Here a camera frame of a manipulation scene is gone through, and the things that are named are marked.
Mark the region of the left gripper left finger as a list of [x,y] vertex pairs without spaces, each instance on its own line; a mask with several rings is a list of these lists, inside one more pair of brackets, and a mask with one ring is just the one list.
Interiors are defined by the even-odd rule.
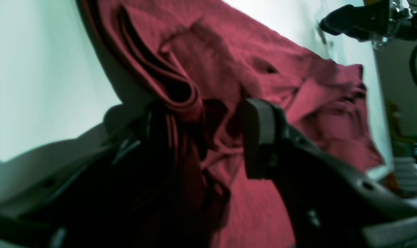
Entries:
[[0,239],[28,248],[153,248],[176,166],[180,120],[155,102],[139,117],[118,105],[109,138],[0,203]]

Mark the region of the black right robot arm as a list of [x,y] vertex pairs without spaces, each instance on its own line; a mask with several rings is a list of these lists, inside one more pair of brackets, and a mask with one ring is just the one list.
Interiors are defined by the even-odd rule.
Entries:
[[[345,5],[328,13],[319,23],[330,35],[344,34],[359,42],[371,41],[382,49],[389,41],[417,41],[417,4],[407,0],[374,0],[364,6]],[[417,45],[411,52],[409,68],[417,87]]]

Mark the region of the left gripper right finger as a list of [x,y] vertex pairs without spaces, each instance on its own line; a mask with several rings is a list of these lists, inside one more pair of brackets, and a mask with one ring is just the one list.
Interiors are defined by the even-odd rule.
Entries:
[[417,208],[322,151],[276,104],[241,104],[249,179],[269,179],[284,201],[297,248],[417,248]]

